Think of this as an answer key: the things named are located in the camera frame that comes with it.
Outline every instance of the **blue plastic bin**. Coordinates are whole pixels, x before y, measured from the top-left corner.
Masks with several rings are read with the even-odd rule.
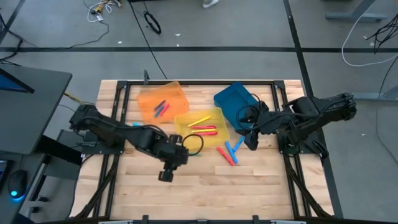
[[[248,90],[240,82],[236,82],[225,90],[214,96],[214,103],[223,111],[224,117],[229,121],[235,131],[242,130],[236,120],[236,113],[244,106],[256,105],[257,100],[248,92]],[[239,119],[243,118],[245,110],[239,114]],[[250,128],[251,124],[241,123],[244,128]]]

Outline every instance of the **orange plastic bin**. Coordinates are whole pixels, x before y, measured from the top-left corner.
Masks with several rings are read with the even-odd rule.
[[[141,111],[142,119],[145,124],[160,124],[172,121],[178,114],[184,114],[189,111],[187,97],[181,89],[179,82],[174,81],[163,85],[155,90],[143,91],[137,95],[138,107]],[[165,100],[169,108],[162,115],[155,118],[154,109],[159,103]]]

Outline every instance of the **cable bundle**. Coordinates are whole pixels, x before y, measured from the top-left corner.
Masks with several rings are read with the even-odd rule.
[[[388,32],[388,34],[380,40],[380,35]],[[373,53],[376,54],[380,46],[387,42],[387,40],[395,37],[398,34],[398,14],[384,27],[378,29],[372,36],[368,37],[366,40],[369,40],[374,37],[374,45],[373,45]]]

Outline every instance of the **yellow marker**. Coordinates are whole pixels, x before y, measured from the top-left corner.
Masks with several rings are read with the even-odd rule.
[[[193,130],[191,133],[201,133],[201,132],[209,132],[209,131],[217,131],[216,128],[211,128],[211,129],[200,129],[200,130]]]
[[[206,118],[202,118],[199,121],[195,121],[194,123],[188,125],[188,128],[190,128],[191,126],[194,126],[195,124],[199,124],[201,122],[204,122],[204,121],[206,121],[207,119],[210,119],[210,118],[211,118],[211,116],[207,116]]]

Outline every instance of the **translucent plastic bin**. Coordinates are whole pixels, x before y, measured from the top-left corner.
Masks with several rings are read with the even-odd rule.
[[[192,134],[193,129],[189,128],[188,125],[207,116],[211,116],[211,118],[195,126],[216,126],[218,134],[214,136],[202,136],[205,142],[204,147],[223,145],[229,140],[229,133],[221,108],[212,108],[210,110],[196,111],[176,116],[174,123],[177,134],[181,135],[183,138]],[[200,138],[192,136],[184,142],[184,146],[190,151],[196,151],[200,148],[200,143]]]
[[[184,114],[189,111],[187,97],[177,81],[170,82],[155,90],[143,91],[137,95],[137,103],[140,109],[142,119],[145,124],[160,124],[172,121],[178,114]],[[165,100],[169,108],[162,116],[155,117],[154,109],[159,103]]]

